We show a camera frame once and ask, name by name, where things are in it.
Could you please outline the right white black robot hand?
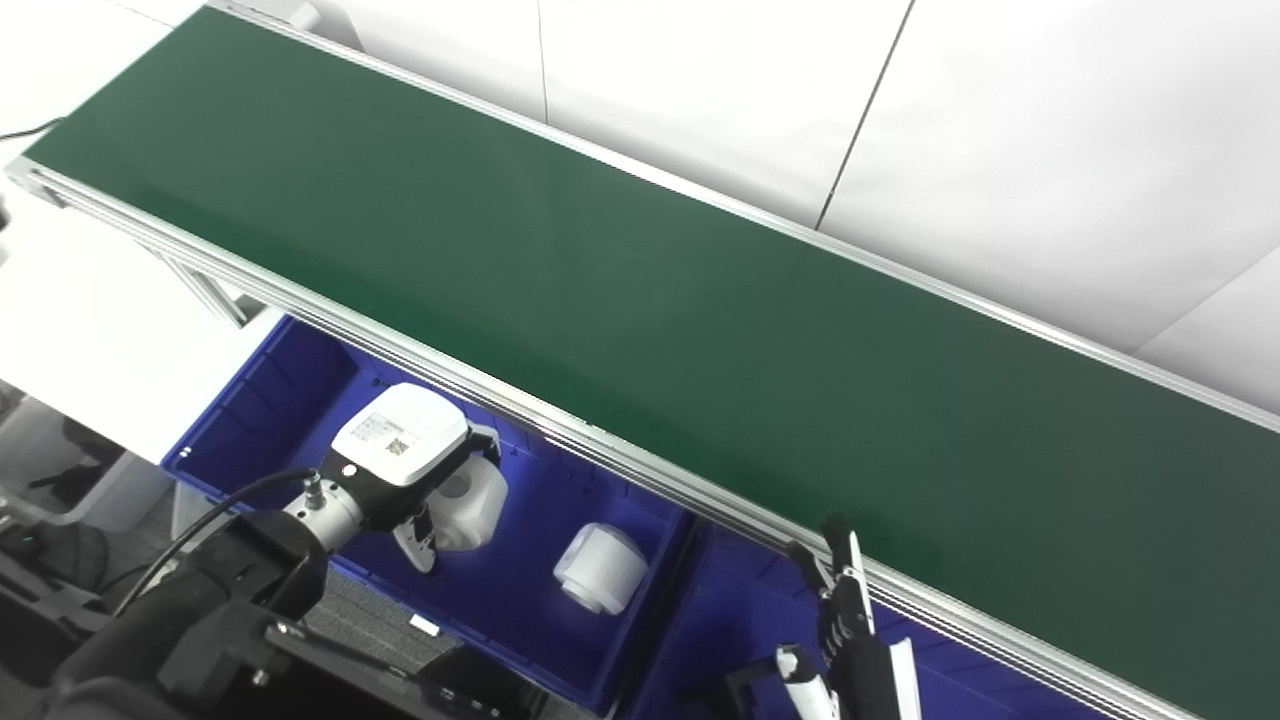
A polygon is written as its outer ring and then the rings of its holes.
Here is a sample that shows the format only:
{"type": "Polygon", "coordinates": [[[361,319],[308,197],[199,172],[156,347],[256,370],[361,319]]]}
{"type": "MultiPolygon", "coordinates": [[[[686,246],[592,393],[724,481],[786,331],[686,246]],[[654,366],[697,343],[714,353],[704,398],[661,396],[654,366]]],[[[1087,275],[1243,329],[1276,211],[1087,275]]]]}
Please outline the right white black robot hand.
{"type": "Polygon", "coordinates": [[[787,697],[801,719],[922,717],[913,643],[878,635],[856,532],[841,512],[829,512],[820,533],[828,565],[796,541],[787,546],[817,598],[820,651],[814,660],[799,643],[776,647],[787,697]]]}

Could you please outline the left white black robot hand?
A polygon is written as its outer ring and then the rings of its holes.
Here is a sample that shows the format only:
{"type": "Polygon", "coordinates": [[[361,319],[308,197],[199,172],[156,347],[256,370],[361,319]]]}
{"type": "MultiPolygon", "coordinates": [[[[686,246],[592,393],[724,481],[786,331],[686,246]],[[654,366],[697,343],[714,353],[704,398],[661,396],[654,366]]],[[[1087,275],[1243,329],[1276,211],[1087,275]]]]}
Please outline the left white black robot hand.
{"type": "Polygon", "coordinates": [[[360,532],[388,533],[410,565],[489,544],[509,493],[500,437],[421,386],[390,386],[357,411],[323,457],[300,507],[329,551],[360,532]]]}

